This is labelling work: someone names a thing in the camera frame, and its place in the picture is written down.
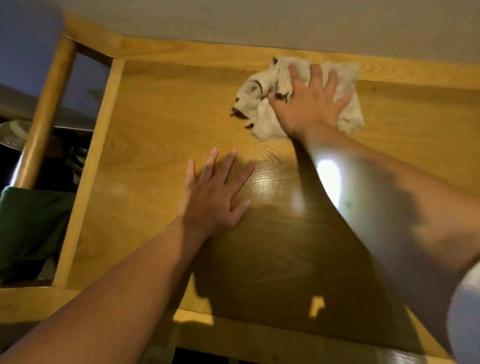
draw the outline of wooden pole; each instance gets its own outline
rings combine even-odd
[[[13,186],[35,187],[45,150],[53,129],[55,114],[61,102],[75,60],[75,42],[62,37],[55,50],[47,79],[38,99],[28,140],[17,164]]]

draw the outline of shirt sleeve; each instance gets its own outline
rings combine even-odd
[[[467,273],[452,296],[447,331],[459,364],[480,363],[480,262]]]

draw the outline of forearm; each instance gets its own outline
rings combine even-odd
[[[12,347],[2,363],[136,363],[201,242],[180,219]]]
[[[328,125],[302,142],[342,217],[448,348],[450,297],[480,255],[480,201]]]

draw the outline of green fabric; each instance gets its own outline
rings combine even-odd
[[[0,280],[25,276],[57,254],[75,194],[6,187],[0,196]]]

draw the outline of person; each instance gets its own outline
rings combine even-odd
[[[480,200],[338,132],[336,121],[351,95],[334,101],[335,72],[324,89],[318,65],[311,66],[308,87],[295,67],[290,74],[291,102],[268,96],[282,127],[316,166],[335,165],[340,193],[329,191],[333,169],[317,168],[327,194],[408,307],[460,363],[478,361]],[[251,203],[230,206],[254,170],[249,163],[227,180],[237,153],[233,149],[215,168],[218,150],[212,149],[199,178],[190,160],[178,217],[12,346],[0,363],[137,362],[204,242],[235,226]],[[403,193],[392,198],[397,190]]]

